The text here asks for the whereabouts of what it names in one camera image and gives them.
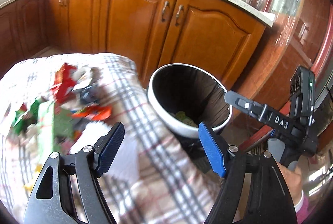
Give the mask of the person's right hand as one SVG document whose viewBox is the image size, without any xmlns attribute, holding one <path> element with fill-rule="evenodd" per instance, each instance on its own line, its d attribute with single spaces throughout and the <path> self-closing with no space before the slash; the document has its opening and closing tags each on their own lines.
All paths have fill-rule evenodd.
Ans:
<svg viewBox="0 0 333 224">
<path fill-rule="evenodd" d="M 281 165 L 280 163 L 277 163 L 283 178 L 286 181 L 287 187 L 289 189 L 289 192 L 291 194 L 291 198 L 293 201 L 294 206 L 296 206 L 302 199 L 302 188 L 303 188 L 303 182 L 302 182 L 302 173 L 301 169 L 296 166 L 294 171 L 289 170 L 285 166 Z"/>
</svg>

